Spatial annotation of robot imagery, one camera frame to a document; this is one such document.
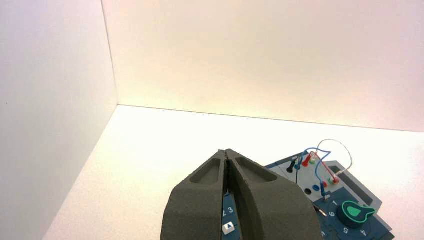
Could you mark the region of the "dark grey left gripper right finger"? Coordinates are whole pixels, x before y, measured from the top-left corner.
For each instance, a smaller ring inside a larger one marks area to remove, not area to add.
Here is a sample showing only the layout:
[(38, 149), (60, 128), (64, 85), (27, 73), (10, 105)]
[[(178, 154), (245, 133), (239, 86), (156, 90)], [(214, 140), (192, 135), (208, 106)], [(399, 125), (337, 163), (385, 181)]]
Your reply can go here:
[(311, 201), (294, 182), (227, 150), (227, 188), (234, 195), (241, 239), (321, 240)]

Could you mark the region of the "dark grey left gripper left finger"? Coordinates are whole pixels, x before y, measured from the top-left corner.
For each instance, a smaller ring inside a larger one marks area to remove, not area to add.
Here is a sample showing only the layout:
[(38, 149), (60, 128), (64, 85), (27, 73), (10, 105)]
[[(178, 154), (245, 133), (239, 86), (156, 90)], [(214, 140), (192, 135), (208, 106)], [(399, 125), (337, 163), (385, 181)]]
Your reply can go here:
[(162, 240), (219, 240), (226, 154), (218, 150), (171, 191), (162, 219)]

